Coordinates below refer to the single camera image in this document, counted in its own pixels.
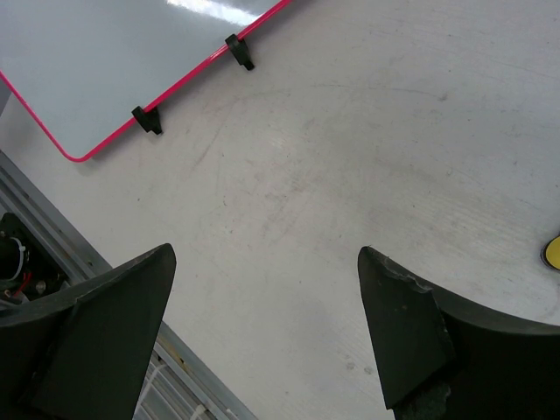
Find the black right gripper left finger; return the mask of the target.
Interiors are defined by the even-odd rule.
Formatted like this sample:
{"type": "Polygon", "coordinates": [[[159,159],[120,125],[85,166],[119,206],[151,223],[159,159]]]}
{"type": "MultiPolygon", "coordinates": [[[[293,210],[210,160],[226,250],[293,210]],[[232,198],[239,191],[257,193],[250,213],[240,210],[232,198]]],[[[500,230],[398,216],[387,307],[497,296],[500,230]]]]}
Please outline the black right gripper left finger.
{"type": "Polygon", "coordinates": [[[3,419],[131,419],[176,271],[166,243],[1,312],[3,419]]]}

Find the yellow bone-shaped eraser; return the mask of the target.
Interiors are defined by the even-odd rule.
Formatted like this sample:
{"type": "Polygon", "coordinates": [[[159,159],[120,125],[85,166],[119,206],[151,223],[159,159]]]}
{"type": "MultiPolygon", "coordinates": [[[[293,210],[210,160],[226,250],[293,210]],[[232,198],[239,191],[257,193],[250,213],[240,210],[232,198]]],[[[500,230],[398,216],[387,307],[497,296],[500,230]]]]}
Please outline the yellow bone-shaped eraser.
{"type": "Polygon", "coordinates": [[[552,270],[560,270],[560,236],[550,240],[541,251],[543,263],[552,270]]]}

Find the pink framed whiteboard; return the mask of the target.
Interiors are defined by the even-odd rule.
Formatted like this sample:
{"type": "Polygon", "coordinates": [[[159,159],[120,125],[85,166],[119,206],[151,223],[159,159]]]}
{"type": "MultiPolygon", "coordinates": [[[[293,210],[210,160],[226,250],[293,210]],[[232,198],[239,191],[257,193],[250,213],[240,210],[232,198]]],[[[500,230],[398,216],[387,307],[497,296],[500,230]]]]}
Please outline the pink framed whiteboard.
{"type": "Polygon", "coordinates": [[[284,7],[281,1],[4,1],[1,77],[83,162],[284,7]]]}

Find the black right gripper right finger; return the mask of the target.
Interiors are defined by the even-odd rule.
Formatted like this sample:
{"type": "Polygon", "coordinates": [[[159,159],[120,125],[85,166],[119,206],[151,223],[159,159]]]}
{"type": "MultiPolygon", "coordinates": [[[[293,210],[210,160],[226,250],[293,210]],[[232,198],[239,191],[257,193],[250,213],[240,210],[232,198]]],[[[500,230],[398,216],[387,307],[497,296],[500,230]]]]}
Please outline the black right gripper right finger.
{"type": "Polygon", "coordinates": [[[370,247],[357,267],[385,406],[395,418],[558,418],[557,326],[475,303],[370,247]]]}

